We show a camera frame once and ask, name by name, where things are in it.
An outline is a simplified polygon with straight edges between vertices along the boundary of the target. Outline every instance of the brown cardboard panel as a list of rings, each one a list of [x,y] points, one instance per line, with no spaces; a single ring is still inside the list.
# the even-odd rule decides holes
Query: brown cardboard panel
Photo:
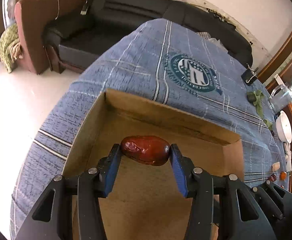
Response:
[[[107,90],[86,116],[66,162],[65,176],[80,174],[130,135],[156,135],[209,173],[243,178],[239,135],[197,116],[130,94]],[[100,199],[105,231],[112,239],[182,239],[191,199],[178,192],[169,162],[148,166],[122,157],[113,191]],[[76,235],[74,221],[74,239]]]
[[[238,134],[196,115],[132,94],[107,90],[106,103],[133,118],[222,145],[240,140]]]

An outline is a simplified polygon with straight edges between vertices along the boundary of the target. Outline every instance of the white tile floor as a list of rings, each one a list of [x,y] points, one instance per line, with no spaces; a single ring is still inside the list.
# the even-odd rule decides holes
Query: white tile floor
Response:
[[[46,70],[35,75],[0,63],[0,231],[10,239],[11,194],[30,144],[48,113],[79,75]]]

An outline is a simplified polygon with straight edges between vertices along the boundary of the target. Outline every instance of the red date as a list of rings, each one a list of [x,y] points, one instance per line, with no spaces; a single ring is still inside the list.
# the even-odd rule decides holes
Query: red date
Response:
[[[269,178],[268,178],[271,182],[275,182],[277,180],[277,176],[276,174],[272,174]]]
[[[157,136],[128,136],[120,148],[128,158],[142,164],[161,166],[168,160],[169,143]]]

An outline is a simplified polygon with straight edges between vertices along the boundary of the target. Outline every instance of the circular emblem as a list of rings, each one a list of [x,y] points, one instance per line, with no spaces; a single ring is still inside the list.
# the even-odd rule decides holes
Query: circular emblem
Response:
[[[187,54],[179,54],[170,61],[169,77],[179,86],[197,92],[210,92],[220,89],[213,69]]]

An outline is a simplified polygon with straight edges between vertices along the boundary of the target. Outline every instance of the blue bedsheet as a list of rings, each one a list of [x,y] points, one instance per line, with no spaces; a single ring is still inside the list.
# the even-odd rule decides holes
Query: blue bedsheet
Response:
[[[259,81],[246,86],[244,71],[225,51],[165,19],[146,22],[124,37],[70,85],[42,124],[12,194],[12,239],[44,188],[62,172],[81,122],[106,88],[156,100],[238,133],[250,187],[264,182],[277,161],[279,176],[286,167],[283,144],[246,99],[247,91],[260,89],[265,117],[274,122],[269,94]],[[277,182],[288,187],[288,179]]]

